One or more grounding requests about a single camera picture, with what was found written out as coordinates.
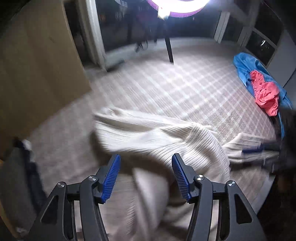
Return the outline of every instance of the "blue gripper pad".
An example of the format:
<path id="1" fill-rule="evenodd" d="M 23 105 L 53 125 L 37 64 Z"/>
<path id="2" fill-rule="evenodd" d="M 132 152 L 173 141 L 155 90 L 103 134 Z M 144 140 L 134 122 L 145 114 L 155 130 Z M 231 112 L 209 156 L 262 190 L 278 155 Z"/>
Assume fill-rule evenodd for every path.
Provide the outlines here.
<path id="1" fill-rule="evenodd" d="M 107 165 L 107 174 L 102 185 L 101 199 L 103 203 L 110 198 L 118 172 L 120 170 L 120 155 L 113 155 Z"/>
<path id="2" fill-rule="evenodd" d="M 178 153 L 172 156 L 172 168 L 182 197 L 189 202 L 191 198 L 198 195 L 193 180 L 196 173 L 191 166 L 185 165 Z"/>

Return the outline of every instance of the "crumpled red clothing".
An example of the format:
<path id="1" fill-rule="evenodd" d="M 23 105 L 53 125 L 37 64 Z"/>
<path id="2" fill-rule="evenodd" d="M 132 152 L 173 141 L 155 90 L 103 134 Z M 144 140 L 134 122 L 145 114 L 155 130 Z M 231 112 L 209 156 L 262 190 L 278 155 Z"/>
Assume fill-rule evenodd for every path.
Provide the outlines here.
<path id="1" fill-rule="evenodd" d="M 264 76 L 257 70 L 250 73 L 255 93 L 255 102 L 269 116 L 276 116 L 279 107 L 279 89 L 274 82 L 265 82 Z"/>

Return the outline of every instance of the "white garment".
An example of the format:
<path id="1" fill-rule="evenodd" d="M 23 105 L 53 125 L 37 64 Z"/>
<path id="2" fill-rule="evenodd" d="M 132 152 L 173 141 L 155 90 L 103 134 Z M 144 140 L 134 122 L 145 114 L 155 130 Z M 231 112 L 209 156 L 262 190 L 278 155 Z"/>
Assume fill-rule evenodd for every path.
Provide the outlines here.
<path id="1" fill-rule="evenodd" d="M 94 121 L 103 150 L 122 159 L 111 198 L 100 206 L 110 240 L 157 239 L 161 221 L 186 232 L 193 205 L 178 191 L 174 153 L 211 181 L 230 179 L 229 159 L 209 126 L 118 108 L 103 109 Z M 215 239 L 217 202 L 213 215 L 210 240 Z"/>

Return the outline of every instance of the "screw head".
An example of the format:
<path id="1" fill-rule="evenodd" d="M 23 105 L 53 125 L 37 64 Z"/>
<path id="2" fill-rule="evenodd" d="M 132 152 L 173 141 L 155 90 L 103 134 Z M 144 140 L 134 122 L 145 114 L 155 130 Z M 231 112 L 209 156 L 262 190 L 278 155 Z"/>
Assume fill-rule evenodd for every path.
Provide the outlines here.
<path id="1" fill-rule="evenodd" d="M 198 181 L 202 181 L 202 180 L 205 179 L 205 177 L 203 175 L 196 175 L 195 179 L 198 180 Z"/>
<path id="2" fill-rule="evenodd" d="M 59 183 L 57 184 L 57 186 L 58 186 L 59 188 L 63 188 L 63 187 L 65 186 L 65 183 L 64 183 L 64 182 L 59 182 Z"/>
<path id="3" fill-rule="evenodd" d="M 95 176 L 95 175 L 91 175 L 91 176 L 89 176 L 89 180 L 90 180 L 91 182 L 94 182 L 94 181 L 96 180 L 96 176 Z"/>
<path id="4" fill-rule="evenodd" d="M 235 186 L 236 183 L 235 183 L 235 181 L 228 181 L 227 184 L 228 184 L 228 186 L 231 187 L 231 186 Z"/>

